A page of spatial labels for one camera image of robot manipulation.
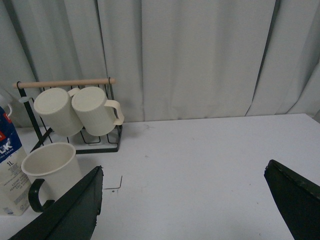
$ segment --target wooden dowel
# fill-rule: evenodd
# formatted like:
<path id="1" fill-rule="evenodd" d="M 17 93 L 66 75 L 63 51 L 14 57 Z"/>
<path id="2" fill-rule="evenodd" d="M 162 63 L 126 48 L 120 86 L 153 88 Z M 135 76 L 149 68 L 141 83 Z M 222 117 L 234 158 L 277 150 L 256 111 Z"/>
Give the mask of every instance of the wooden dowel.
<path id="1" fill-rule="evenodd" d="M 35 81 L 35 82 L 19 82 L 18 86 L 14 83 L 13 88 L 30 89 L 30 88 L 49 88 L 49 87 L 65 87 L 65 86 L 83 86 L 108 84 L 108 78 L 101 79 L 85 79 L 85 80 L 68 80 L 68 81 Z M 110 84 L 115 84 L 116 79 L 110 78 Z"/>

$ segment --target mug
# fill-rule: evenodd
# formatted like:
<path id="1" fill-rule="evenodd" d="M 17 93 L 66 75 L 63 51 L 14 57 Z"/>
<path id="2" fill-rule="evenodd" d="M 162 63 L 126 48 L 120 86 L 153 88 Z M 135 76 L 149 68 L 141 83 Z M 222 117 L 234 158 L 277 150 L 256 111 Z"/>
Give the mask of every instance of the mug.
<path id="1" fill-rule="evenodd" d="M 66 142 L 51 143 L 34 150 L 22 161 L 21 169 L 32 182 L 28 199 L 35 212 L 43 212 L 83 177 L 76 149 Z M 39 200 L 40 188 L 49 198 L 44 205 Z"/>
<path id="2" fill-rule="evenodd" d="M 84 126 L 71 106 L 71 97 L 79 91 L 74 88 L 67 92 L 58 87 L 45 90 L 35 99 L 34 110 L 56 134 L 75 135 Z"/>
<path id="3" fill-rule="evenodd" d="M 116 125 L 122 125 L 125 119 L 120 103 L 108 100 L 105 92 L 96 86 L 85 87 L 77 92 L 71 105 L 86 131 L 92 136 L 110 133 Z"/>

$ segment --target mug rack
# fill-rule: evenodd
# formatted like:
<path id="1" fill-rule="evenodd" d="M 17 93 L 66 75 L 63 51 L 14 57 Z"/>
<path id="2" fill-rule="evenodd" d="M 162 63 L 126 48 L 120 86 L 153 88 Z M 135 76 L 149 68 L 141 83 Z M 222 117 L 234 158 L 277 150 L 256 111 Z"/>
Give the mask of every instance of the mug rack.
<path id="1" fill-rule="evenodd" d="M 40 119 L 45 133 L 42 134 L 42 131 L 40 129 L 40 126 L 38 124 L 38 120 L 34 114 L 33 108 L 31 103 L 33 104 L 35 102 L 33 97 L 28 97 L 26 94 L 25 89 L 27 88 L 40 88 L 42 91 L 45 91 L 46 88 L 52 88 L 52 87 L 70 87 L 71 89 L 73 86 L 86 86 L 86 85 L 97 85 L 100 87 L 100 85 L 103 86 L 106 97 L 110 100 L 115 100 L 114 98 L 114 92 L 112 88 L 112 84 L 114 84 L 116 80 L 114 78 L 102 78 L 102 79 L 87 79 L 87 80 L 68 80 L 68 81 L 44 81 L 44 82 L 20 82 L 18 81 L 16 84 L 13 85 L 14 88 L 18 89 L 21 99 L 19 100 L 24 104 L 24 107 L 26 109 L 26 112 L 30 118 L 30 121 L 32 123 L 32 126 L 34 128 L 34 131 L 36 133 L 36 136 L 38 138 L 38 142 L 34 145 L 31 152 L 37 148 L 39 148 L 41 145 L 44 146 L 45 142 L 48 142 L 48 140 L 53 143 L 53 137 L 52 134 L 54 133 L 53 129 L 51 127 L 47 127 L 43 119 L 38 116 Z M 122 125 L 116 125 L 115 128 L 106 135 L 106 142 L 105 144 L 101 145 L 102 138 L 99 136 L 97 140 L 94 141 L 88 141 L 85 138 L 84 130 L 83 128 L 80 131 L 81 140 L 83 142 L 83 146 L 90 146 L 89 148 L 85 147 L 84 149 L 77 149 L 76 154 L 94 154 L 94 153 L 115 153 L 118 152 L 121 142 L 121 135 L 122 135 Z M 70 138 L 66 137 L 66 140 L 68 143 L 70 143 Z"/>

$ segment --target white tabletop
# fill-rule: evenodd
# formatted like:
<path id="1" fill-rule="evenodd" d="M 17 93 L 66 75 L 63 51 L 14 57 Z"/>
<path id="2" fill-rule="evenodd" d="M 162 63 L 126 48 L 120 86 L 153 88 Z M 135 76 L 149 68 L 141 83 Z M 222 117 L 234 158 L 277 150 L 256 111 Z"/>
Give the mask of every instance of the white tabletop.
<path id="1" fill-rule="evenodd" d="M 36 142 L 19 129 L 26 151 Z M 305 114 L 134 122 L 119 152 L 78 155 L 102 165 L 101 215 L 92 240 L 293 240 L 264 170 L 275 159 L 320 185 L 320 124 Z M 36 218 L 0 216 L 0 239 Z"/>

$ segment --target gray curtain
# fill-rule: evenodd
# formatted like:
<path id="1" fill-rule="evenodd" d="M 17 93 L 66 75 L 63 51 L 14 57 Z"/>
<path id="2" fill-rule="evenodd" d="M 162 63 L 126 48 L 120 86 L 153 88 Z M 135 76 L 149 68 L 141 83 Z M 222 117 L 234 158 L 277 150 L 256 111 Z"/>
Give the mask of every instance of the gray curtain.
<path id="1" fill-rule="evenodd" d="M 126 122 L 318 120 L 319 11 L 320 0 L 0 1 L 0 94 L 17 127 L 31 125 L 17 81 L 106 77 Z"/>

